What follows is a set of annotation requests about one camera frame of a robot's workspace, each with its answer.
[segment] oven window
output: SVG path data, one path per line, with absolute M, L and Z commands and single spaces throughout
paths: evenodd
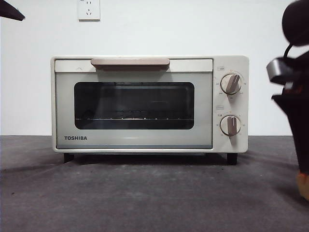
M 188 130 L 194 125 L 189 82 L 79 82 L 75 126 L 81 130 Z

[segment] oven foot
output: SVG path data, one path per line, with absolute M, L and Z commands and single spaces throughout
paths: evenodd
M 227 164 L 236 165 L 237 164 L 237 155 L 238 153 L 227 153 Z
M 63 163 L 70 162 L 74 159 L 74 155 L 71 153 L 63 153 Z

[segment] temperature knob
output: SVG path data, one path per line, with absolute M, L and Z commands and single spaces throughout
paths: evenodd
M 241 78 L 238 74 L 228 74 L 221 80 L 221 89 L 226 94 L 237 93 L 241 88 Z
M 240 131 L 240 120 L 232 115 L 225 116 L 220 122 L 222 132 L 228 136 L 234 136 Z

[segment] toshiba toaster oven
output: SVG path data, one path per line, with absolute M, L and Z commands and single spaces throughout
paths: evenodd
M 237 153 L 248 148 L 244 56 L 54 57 L 52 137 L 65 153 Z

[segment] electrical socket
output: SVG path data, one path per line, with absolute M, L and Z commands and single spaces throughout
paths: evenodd
M 100 0 L 77 0 L 79 20 L 100 20 Z

